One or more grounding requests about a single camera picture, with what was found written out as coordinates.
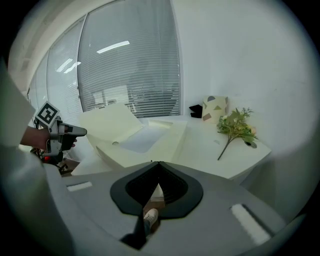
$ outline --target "shoe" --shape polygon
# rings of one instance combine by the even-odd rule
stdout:
[[[146,215],[144,216],[143,220],[144,221],[149,221],[150,223],[150,227],[155,224],[155,222],[157,221],[159,216],[158,210],[152,208],[151,210],[149,210]]]

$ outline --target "sneaker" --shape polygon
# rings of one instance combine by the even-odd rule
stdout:
[[[144,216],[143,220],[145,221],[149,221],[150,223],[150,227],[155,224],[155,222],[157,221],[158,219],[158,210],[157,209],[154,209],[152,208],[151,210],[149,210],[146,215]]]

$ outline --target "window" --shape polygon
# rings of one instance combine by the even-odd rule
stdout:
[[[78,62],[82,108],[123,103],[136,117],[180,114],[180,69],[170,0],[126,0],[87,15]]]
[[[71,26],[51,46],[47,61],[47,95],[60,111],[64,123],[80,126],[78,115],[83,112],[79,100],[77,61],[79,38],[84,19]],[[72,159],[80,161],[92,147],[86,137],[77,138],[76,147],[68,151]]]
[[[28,99],[80,126],[83,111],[122,103],[137,118],[180,114],[180,68],[170,0],[114,1],[81,18],[43,57]],[[93,149],[79,137],[71,158]]]

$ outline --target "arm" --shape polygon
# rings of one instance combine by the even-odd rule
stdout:
[[[49,140],[49,138],[50,134],[47,128],[36,129],[28,126],[23,134],[20,144],[46,150],[47,140]]]

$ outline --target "green leaves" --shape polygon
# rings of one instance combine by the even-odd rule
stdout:
[[[254,141],[254,137],[252,136],[243,136],[242,139],[245,141],[245,142],[253,142]]]
[[[253,111],[250,108],[244,107],[241,112],[236,108],[229,116],[220,117],[216,125],[218,133],[227,134],[228,141],[218,160],[225,152],[229,143],[235,138],[242,138],[247,143],[252,143],[254,139],[257,138],[252,132],[252,127],[246,123],[246,118],[249,118],[251,113],[253,113]]]

